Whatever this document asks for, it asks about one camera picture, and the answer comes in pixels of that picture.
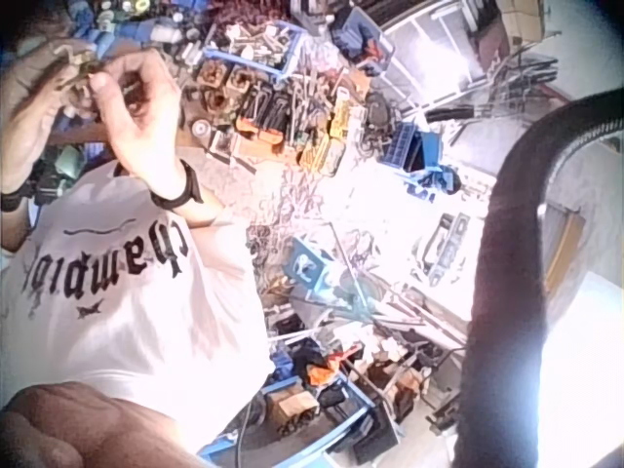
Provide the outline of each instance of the black watch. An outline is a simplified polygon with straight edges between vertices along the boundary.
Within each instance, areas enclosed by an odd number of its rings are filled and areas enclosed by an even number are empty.
[[[0,199],[3,213],[14,212],[20,207],[22,198],[30,198],[34,195],[30,180],[26,180],[21,187],[13,193],[3,193]]]
[[[184,187],[182,194],[174,200],[167,200],[166,198],[160,197],[154,192],[151,192],[152,202],[154,202],[154,205],[162,208],[163,210],[174,210],[182,205],[186,205],[191,199],[197,203],[204,203],[195,171],[193,171],[193,168],[186,164],[186,162],[182,160],[180,161],[184,167],[184,171],[186,172],[186,186]]]

